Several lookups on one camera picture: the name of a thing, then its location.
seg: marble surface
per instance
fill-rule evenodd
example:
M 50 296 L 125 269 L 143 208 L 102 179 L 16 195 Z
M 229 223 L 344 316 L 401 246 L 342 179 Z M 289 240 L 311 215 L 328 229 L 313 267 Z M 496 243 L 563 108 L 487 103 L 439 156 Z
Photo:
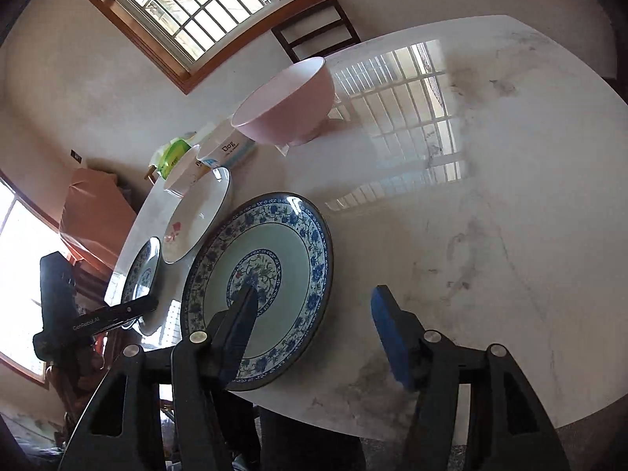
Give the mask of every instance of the marble surface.
M 623 396 L 628 106 L 507 16 L 404 30 L 328 62 L 337 101 L 327 133 L 285 157 L 258 147 L 233 172 L 234 208 L 279 190 L 313 201 L 335 255 L 329 306 L 303 357 L 241 395 L 325 428 L 403 438 L 414 397 L 395 383 L 369 311 L 371 289 L 385 284 L 426 328 L 460 345 L 508 347 L 556 426 Z M 176 204 L 161 183 L 152 190 L 110 303 Z M 162 269 L 163 303 L 141 328 L 152 345 L 179 338 L 193 258 Z

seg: white wall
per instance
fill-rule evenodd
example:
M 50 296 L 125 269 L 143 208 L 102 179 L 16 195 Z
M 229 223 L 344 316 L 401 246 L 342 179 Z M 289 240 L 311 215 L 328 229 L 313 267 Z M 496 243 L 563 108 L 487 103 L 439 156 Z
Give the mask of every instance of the white wall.
M 63 426 L 65 409 L 55 389 L 45 389 L 0 364 L 0 412 Z
M 0 170 L 30 200 L 60 221 L 72 170 L 45 138 L 0 102 Z
M 362 39 L 426 22 L 508 14 L 614 74 L 608 18 L 595 0 L 340 0 Z M 8 39 L 7 97 L 56 152 L 74 148 L 141 193 L 153 150 L 217 123 L 290 64 L 266 33 L 184 96 L 87 0 L 32 0 Z
M 6 46 L 0 47 L 0 103 L 4 101 L 6 89 Z

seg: wooden chair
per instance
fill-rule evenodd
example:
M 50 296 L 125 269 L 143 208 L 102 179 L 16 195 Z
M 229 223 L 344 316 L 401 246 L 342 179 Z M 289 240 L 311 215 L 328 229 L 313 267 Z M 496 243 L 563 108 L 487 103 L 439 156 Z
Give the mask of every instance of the wooden chair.
M 105 295 L 109 281 L 96 276 L 92 271 L 100 271 L 90 267 L 85 260 L 77 261 L 73 266 L 75 289 L 77 292 L 74 302 L 86 311 L 94 311 L 107 306 Z
M 288 42 L 288 39 L 286 39 L 285 36 L 285 30 L 295 27 L 299 23 L 306 21 L 308 18 L 312 18 L 312 16 L 314 16 L 315 14 L 323 13 L 331 8 L 335 9 L 335 11 L 338 13 L 338 19 L 335 19 L 325 24 L 324 26 L 315 29 L 314 31 L 306 33 L 305 35 L 299 36 L 291 42 Z M 280 25 L 274 27 L 272 29 L 272 33 L 277 38 L 280 45 L 284 48 L 285 52 L 288 53 L 290 59 L 294 63 L 297 63 L 298 61 L 304 59 L 299 58 L 294 51 L 297 46 L 302 46 L 306 42 L 310 42 L 311 40 L 316 39 L 323 34 L 327 34 L 333 30 L 340 28 L 344 28 L 346 32 L 348 32 L 348 35 L 350 36 L 348 39 L 341 40 L 340 42 L 327 46 L 321 49 L 318 53 L 315 53 L 314 55 L 308 55 L 306 58 L 311 58 L 312 56 L 328 56 L 332 53 L 340 51 L 341 49 L 359 44 L 361 42 L 360 37 L 356 33 L 356 29 L 351 24 L 351 21 L 347 17 L 345 11 L 342 10 L 342 7 L 338 3 L 338 0 L 325 0 L 324 2 L 320 2 L 319 4 L 316 4 L 313 7 L 310 7 L 309 9 L 306 9 L 303 12 L 300 12 L 292 16 L 291 18 L 286 19 Z

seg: bowl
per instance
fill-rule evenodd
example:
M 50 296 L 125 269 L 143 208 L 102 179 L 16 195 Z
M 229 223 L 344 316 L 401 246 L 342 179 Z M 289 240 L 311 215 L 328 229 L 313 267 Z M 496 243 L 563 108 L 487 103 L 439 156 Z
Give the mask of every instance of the bowl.
M 229 211 L 231 174 L 216 168 L 203 176 L 186 193 L 172 214 L 163 236 L 161 256 L 174 264 L 189 253 Z
M 319 56 L 282 70 L 249 95 L 231 125 L 258 143 L 300 145 L 320 133 L 334 104 L 334 80 Z
M 178 163 L 172 167 L 166 183 L 163 185 L 164 191 L 177 198 L 183 198 L 194 183 L 211 170 L 197 159 L 199 149 L 199 145 L 194 145 L 181 156 Z

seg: white plate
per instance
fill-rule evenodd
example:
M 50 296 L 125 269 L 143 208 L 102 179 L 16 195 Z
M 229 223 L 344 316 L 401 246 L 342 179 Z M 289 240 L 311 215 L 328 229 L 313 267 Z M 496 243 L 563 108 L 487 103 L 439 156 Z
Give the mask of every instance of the white plate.
M 167 264 L 182 259 L 226 215 L 231 174 L 216 168 L 201 177 L 179 202 L 163 236 L 161 256 Z

